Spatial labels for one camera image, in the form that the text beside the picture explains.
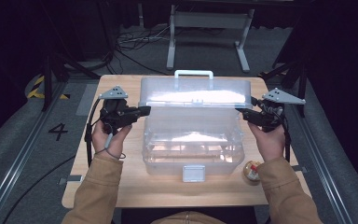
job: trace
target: plastic box lid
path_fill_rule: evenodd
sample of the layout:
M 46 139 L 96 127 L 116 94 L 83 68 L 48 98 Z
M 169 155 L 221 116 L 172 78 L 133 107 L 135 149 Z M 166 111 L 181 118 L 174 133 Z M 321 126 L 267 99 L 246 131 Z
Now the plastic box lid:
M 139 106 L 252 108 L 247 80 L 144 77 Z

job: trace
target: jacket cuff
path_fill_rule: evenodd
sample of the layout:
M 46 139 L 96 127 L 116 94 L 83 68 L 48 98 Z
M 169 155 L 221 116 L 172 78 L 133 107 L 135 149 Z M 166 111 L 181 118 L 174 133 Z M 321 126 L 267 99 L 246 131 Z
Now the jacket cuff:
M 277 188 L 298 180 L 292 166 L 284 157 L 264 162 L 257 166 L 257 172 L 264 190 Z
M 108 186 L 115 186 L 120 182 L 123 161 L 94 155 L 85 180 Z

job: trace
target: tan jacket sleeve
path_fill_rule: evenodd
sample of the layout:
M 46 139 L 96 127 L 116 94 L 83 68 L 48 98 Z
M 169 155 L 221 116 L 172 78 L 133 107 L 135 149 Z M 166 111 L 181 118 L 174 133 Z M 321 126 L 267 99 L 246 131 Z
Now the tan jacket sleeve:
M 122 161 L 95 155 L 76 191 L 74 208 L 62 223 L 111 223 L 117 202 Z
M 274 224 L 322 223 L 312 198 L 304 192 L 284 157 L 257 167 Z

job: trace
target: person's left hand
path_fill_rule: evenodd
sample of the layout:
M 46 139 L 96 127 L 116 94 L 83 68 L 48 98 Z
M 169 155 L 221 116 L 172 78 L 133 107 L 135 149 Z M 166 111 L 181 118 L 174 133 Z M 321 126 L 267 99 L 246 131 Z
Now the person's left hand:
M 106 149 L 109 150 L 110 154 L 117 158 L 120 158 L 121 153 L 123 152 L 124 139 L 130 132 L 131 128 L 132 125 L 123 127 L 115 136 L 112 137 L 112 140 L 109 144 L 109 148 Z M 104 150 L 107 137 L 108 134 L 103 131 L 103 122 L 99 120 L 95 124 L 94 131 L 92 132 L 92 144 L 94 146 L 95 153 L 98 153 L 98 155 L 102 155 L 107 158 L 112 158 L 112 156 L 109 155 L 106 150 Z

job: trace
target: metal stand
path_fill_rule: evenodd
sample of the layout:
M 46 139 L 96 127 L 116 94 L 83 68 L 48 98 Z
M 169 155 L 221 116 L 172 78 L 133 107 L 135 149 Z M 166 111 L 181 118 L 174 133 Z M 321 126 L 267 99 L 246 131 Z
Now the metal stand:
M 252 23 L 255 10 L 250 9 L 248 14 L 226 14 L 226 13 L 202 13 L 202 12 L 181 12 L 176 11 L 176 6 L 171 6 L 170 19 L 170 45 L 168 48 L 167 69 L 173 69 L 175 58 L 175 27 L 204 27 L 204 28 L 223 28 L 223 29 L 242 29 L 240 41 L 236 41 L 235 48 L 241 62 L 242 71 L 250 71 L 246 60 L 243 46 L 246 36 Z

